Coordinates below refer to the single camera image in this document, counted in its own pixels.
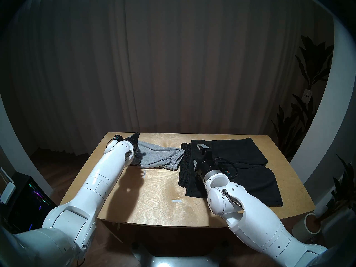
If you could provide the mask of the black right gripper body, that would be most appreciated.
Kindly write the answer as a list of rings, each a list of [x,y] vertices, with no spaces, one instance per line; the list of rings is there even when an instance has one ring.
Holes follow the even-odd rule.
[[[222,171],[215,163],[213,157],[204,157],[202,159],[194,159],[195,181],[205,183],[213,175],[222,174]]]

